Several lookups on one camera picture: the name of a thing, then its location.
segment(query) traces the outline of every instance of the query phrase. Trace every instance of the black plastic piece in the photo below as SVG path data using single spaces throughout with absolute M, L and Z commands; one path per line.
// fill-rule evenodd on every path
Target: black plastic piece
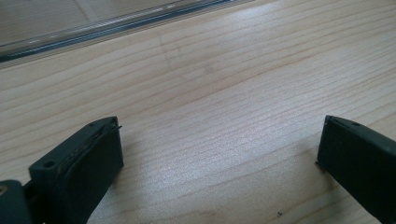
M 99 119 L 36 161 L 29 168 L 32 180 L 23 187 L 23 200 L 21 185 L 12 187 L 19 193 L 11 195 L 16 207 L 25 201 L 32 219 L 21 223 L 86 223 L 123 166 L 119 129 L 116 117 Z M 4 199 L 0 195 L 2 207 L 7 206 Z M 7 211 L 6 216 L 14 215 L 24 214 Z
M 33 223 L 22 185 L 16 180 L 0 181 L 0 223 Z
M 354 121 L 327 116 L 317 164 L 379 221 L 396 222 L 396 142 Z

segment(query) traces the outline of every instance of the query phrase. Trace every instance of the wooden table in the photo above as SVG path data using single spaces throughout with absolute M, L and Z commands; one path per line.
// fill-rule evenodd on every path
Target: wooden table
M 376 223 L 314 162 L 326 114 L 396 139 L 396 3 L 257 0 L 4 68 L 0 92 L 1 179 L 119 117 L 90 223 Z

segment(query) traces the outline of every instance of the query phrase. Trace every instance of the table surface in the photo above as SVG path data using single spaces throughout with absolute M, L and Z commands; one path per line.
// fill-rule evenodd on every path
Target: table surface
M 376 223 L 314 162 L 327 114 L 396 139 L 395 73 L 392 0 L 172 22 L 0 70 L 0 179 L 118 116 L 125 166 L 90 223 Z

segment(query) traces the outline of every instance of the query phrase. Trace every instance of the light wooden surface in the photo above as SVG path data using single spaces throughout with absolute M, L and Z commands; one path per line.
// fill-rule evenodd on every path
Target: light wooden surface
M 0 178 L 120 119 L 90 223 L 376 223 L 315 165 L 326 114 L 396 139 L 396 3 L 258 0 L 0 70 Z

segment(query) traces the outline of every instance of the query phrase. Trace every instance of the glass edge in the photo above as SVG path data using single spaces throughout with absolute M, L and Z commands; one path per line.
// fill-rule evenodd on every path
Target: glass edge
M 0 51 L 0 68 L 30 62 L 72 49 L 86 47 L 171 21 L 179 21 L 209 11 L 232 7 L 250 1 L 254 0 L 179 1 L 179 5 L 173 3 L 161 6 L 162 8 L 170 7 L 169 10 L 159 10 L 159 7 L 153 7 L 133 14 L 100 21 L 88 26 L 69 29 L 57 33 L 62 35 L 60 38 L 52 37 L 48 40 L 49 36 L 54 34 L 35 37 L 22 42 L 29 42 L 37 38 L 41 38 L 41 41 L 36 41 L 34 45 L 30 44 L 27 46 L 18 42 L 15 43 L 16 45 L 13 47 L 8 46 L 10 49 Z

